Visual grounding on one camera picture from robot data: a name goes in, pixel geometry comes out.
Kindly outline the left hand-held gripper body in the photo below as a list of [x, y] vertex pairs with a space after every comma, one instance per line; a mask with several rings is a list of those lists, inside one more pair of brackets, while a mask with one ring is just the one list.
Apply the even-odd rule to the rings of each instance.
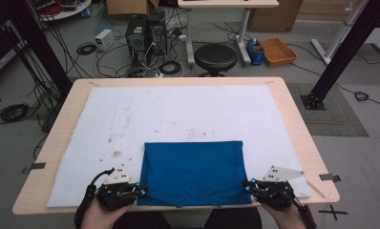
[[114, 211], [136, 201], [135, 188], [128, 170], [123, 164], [115, 167], [104, 179], [96, 198], [103, 209]]

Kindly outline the blue t-shirt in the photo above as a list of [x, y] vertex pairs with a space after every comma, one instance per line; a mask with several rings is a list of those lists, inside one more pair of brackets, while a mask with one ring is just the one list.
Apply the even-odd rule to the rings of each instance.
[[146, 142], [140, 182], [145, 206], [243, 205], [246, 172], [243, 144], [238, 141]]

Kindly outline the person's right hand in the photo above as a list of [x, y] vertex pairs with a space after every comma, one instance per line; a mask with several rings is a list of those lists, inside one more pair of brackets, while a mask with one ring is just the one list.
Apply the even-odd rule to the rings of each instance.
[[306, 229], [298, 209], [290, 205], [283, 211], [276, 210], [262, 203], [263, 208], [274, 218], [279, 229]]

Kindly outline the thin wooden stick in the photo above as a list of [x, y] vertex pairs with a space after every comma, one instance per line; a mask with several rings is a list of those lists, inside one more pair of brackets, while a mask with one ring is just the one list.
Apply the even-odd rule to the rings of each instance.
[[307, 185], [321, 198], [325, 199], [326, 196], [314, 185], [312, 184], [309, 180], [306, 180]]

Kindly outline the black tape cross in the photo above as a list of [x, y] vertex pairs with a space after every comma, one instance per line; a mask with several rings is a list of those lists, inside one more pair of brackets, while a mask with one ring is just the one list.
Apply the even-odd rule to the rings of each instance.
[[332, 205], [329, 205], [329, 209], [328, 210], [319, 210], [319, 213], [320, 214], [330, 214], [330, 215], [333, 216], [333, 218], [335, 220], [338, 220], [338, 216], [339, 215], [342, 215], [342, 216], [347, 216], [348, 215], [348, 212], [346, 212], [346, 211], [335, 210]]

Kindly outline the black round stool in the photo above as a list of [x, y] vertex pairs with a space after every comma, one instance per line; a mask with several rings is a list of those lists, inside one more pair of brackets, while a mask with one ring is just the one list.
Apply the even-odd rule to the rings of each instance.
[[238, 61], [236, 52], [224, 45], [209, 44], [194, 53], [195, 63], [205, 70], [201, 76], [222, 76], [222, 72], [232, 69]]

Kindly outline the orange tray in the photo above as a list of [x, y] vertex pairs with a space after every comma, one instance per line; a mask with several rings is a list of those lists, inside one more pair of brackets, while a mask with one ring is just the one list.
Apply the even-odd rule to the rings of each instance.
[[259, 44], [264, 49], [266, 63], [270, 67], [290, 64], [298, 55], [281, 38], [261, 39]]

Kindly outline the black computer tower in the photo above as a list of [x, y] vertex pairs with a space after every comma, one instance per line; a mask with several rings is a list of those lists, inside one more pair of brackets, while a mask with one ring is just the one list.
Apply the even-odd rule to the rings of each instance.
[[147, 65], [146, 52], [149, 48], [149, 38], [147, 34], [147, 16], [145, 14], [132, 15], [125, 37], [132, 63], [135, 66]]
[[165, 12], [154, 10], [148, 17], [151, 45], [154, 54], [164, 55], [167, 51]]

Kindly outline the white power supply box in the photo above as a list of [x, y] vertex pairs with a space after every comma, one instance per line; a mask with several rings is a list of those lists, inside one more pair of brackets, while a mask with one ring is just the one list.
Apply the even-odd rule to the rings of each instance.
[[107, 51], [115, 44], [113, 32], [109, 29], [104, 29], [95, 37], [95, 42], [100, 51]]

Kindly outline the large cardboard box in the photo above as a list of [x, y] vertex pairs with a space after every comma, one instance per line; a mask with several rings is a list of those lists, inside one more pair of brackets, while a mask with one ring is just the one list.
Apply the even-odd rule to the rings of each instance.
[[255, 32], [290, 32], [304, 0], [277, 0], [275, 8], [255, 9], [248, 28]]

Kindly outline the white metal stand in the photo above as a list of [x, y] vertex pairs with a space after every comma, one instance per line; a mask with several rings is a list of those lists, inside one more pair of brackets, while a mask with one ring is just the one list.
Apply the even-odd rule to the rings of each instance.
[[331, 58], [335, 54], [337, 48], [344, 41], [350, 29], [352, 28], [355, 18], [359, 15], [361, 9], [366, 4], [367, 0], [350, 0], [349, 5], [345, 8], [348, 16], [342, 22], [342, 25], [339, 27], [338, 32], [336, 32], [333, 39], [325, 49], [317, 39], [310, 40], [311, 45], [314, 47], [326, 65], [330, 63]]

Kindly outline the small cardboard box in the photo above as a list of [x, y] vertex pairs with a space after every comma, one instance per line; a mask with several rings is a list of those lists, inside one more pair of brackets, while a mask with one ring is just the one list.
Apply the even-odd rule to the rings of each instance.
[[115, 20], [127, 20], [134, 14], [148, 15], [160, 0], [107, 0], [107, 13]]

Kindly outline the white desk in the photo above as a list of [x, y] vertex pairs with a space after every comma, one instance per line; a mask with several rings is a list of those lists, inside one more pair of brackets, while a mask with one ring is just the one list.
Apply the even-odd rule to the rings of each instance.
[[249, 14], [252, 9], [277, 8], [278, 0], [178, 0], [180, 8], [186, 10], [185, 49], [187, 62], [195, 64], [192, 41], [192, 22], [238, 22], [242, 23], [239, 34], [235, 36], [235, 43], [241, 53], [244, 65], [251, 63], [243, 39], [247, 29]]

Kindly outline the round white table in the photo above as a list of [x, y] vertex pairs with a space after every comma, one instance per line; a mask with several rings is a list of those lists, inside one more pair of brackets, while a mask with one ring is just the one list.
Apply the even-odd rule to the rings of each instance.
[[42, 21], [64, 19], [86, 10], [92, 0], [31, 0]]

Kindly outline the black metal frame post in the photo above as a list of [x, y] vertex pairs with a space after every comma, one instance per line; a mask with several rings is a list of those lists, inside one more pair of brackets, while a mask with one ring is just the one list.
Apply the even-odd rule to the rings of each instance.
[[323, 106], [327, 93], [363, 44], [371, 43], [380, 51], [380, 38], [370, 36], [379, 22], [380, 0], [367, 0], [367, 4], [355, 18], [348, 35], [337, 48], [318, 82], [308, 94], [303, 96], [307, 109], [316, 110]]
[[34, 19], [30, 7], [25, 0], [4, 0], [5, 9], [9, 11], [17, 30], [31, 46], [42, 66], [50, 75], [60, 94], [67, 96], [73, 83], [70, 81], [60, 62], [55, 56], [45, 34]]

